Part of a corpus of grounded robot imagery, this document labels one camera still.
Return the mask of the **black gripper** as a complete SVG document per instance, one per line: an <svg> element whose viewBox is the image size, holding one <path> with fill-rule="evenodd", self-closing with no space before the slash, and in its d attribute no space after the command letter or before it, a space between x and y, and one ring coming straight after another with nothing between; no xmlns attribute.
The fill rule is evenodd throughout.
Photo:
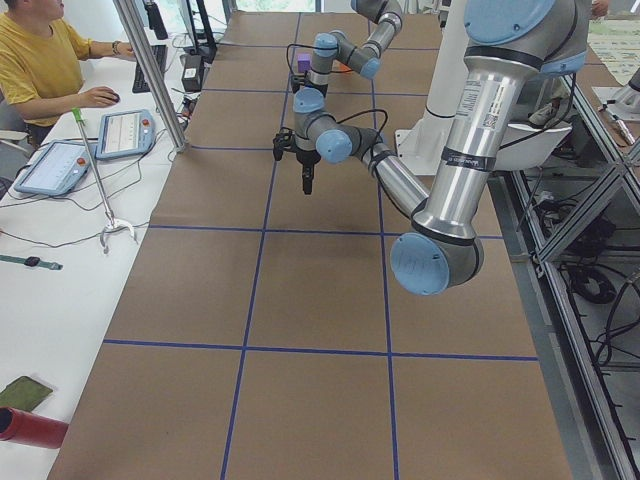
<svg viewBox="0 0 640 480"><path fill-rule="evenodd" d="M316 150L305 150L299 144L295 132L288 127L281 127L275 134L272 153L275 161L280 161L285 152L294 153L302 167L302 188L305 195L312 194L314 182L314 166L320 162L320 154Z"/></svg>
<svg viewBox="0 0 640 480"><path fill-rule="evenodd" d="M295 74L291 77L291 90L297 93L303 88L312 88L319 91L323 97L327 96L329 85L328 74L306 73Z"/></svg>

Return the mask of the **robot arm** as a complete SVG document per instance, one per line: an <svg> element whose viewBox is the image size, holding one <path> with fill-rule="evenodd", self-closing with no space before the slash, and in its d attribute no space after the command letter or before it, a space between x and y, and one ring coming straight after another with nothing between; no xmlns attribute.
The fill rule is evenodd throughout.
<svg viewBox="0 0 640 480"><path fill-rule="evenodd" d="M375 29L360 46L339 30L317 34L311 47L310 68L291 78L294 93L311 87L325 96L335 61L367 80L372 80L379 71L383 52L402 30L402 8L396 0L353 0L350 5L373 22Z"/></svg>
<svg viewBox="0 0 640 480"><path fill-rule="evenodd" d="M435 295L472 279L483 247L472 225L480 197L495 170L512 109L525 83L538 74L575 74L586 58L591 5L587 1L470 1L462 24L469 43L468 75L431 186L384 143L380 132L338 122L325 108L328 77L340 62L365 78L402 28L395 1L356 1L354 10L375 24L363 45L340 31L313 46L309 78L293 100L295 125L280 130L273 154L295 154L303 189L312 189L320 161L359 159L411 222L391 249L396 280L417 295Z"/></svg>

